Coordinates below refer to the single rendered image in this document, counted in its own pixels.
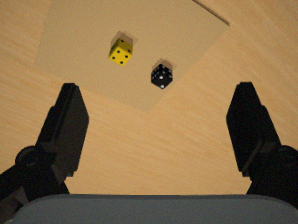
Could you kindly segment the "beige flat mat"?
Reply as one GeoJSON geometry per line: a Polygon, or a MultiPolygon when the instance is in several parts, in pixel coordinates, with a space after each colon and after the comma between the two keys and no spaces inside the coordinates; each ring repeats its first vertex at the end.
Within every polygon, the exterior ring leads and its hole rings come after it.
{"type": "Polygon", "coordinates": [[[52,0],[33,68],[148,113],[229,27],[195,0],[52,0]],[[124,66],[108,58],[118,38],[133,46],[124,66]]]}

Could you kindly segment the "yellow die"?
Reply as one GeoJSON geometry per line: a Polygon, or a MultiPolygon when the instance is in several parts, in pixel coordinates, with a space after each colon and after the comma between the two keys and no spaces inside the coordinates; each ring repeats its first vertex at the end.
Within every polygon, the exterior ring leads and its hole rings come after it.
{"type": "Polygon", "coordinates": [[[126,62],[132,57],[133,46],[121,38],[110,49],[109,59],[117,64],[124,66],[126,62]]]}

